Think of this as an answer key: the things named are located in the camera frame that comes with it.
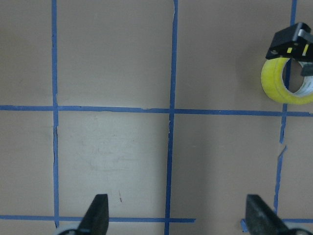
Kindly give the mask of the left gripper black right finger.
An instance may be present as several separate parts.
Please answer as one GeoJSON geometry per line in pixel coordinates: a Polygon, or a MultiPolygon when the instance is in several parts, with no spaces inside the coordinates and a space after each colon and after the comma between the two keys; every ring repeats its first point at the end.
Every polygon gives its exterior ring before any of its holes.
{"type": "Polygon", "coordinates": [[[257,194],[246,197],[245,221],[251,235],[289,234],[289,228],[257,194]]]}

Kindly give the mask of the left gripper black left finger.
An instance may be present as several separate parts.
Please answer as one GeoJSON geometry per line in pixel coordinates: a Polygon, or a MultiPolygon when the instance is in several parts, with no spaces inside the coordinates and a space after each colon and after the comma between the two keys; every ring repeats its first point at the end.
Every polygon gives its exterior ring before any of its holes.
{"type": "Polygon", "coordinates": [[[109,227],[107,194],[97,194],[76,229],[77,235],[105,235],[109,227]]]}

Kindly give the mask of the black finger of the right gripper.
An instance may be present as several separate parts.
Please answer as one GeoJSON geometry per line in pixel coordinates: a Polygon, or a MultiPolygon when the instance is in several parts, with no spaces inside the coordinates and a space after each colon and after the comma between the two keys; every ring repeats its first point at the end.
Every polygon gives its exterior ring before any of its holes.
{"type": "Polygon", "coordinates": [[[266,59],[313,59],[313,35],[311,28],[302,22],[276,32],[266,54],[266,59]]]}

